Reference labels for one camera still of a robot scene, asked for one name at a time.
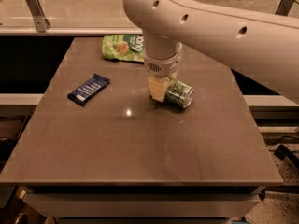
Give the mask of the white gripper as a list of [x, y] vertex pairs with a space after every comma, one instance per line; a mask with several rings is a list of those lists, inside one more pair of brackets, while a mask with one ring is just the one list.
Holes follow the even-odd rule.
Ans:
[[177, 42], [173, 48], [167, 52], [162, 45], [153, 44], [145, 47], [144, 64], [153, 75], [148, 79], [149, 92], [151, 97], [163, 102], [166, 90], [169, 86], [169, 78], [177, 79], [177, 70], [181, 61], [182, 45]]

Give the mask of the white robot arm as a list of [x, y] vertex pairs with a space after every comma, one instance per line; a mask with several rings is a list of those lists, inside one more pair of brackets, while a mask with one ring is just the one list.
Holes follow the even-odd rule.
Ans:
[[142, 29], [145, 64], [156, 77], [178, 69], [182, 45], [299, 101], [299, 21], [194, 0], [123, 0]]

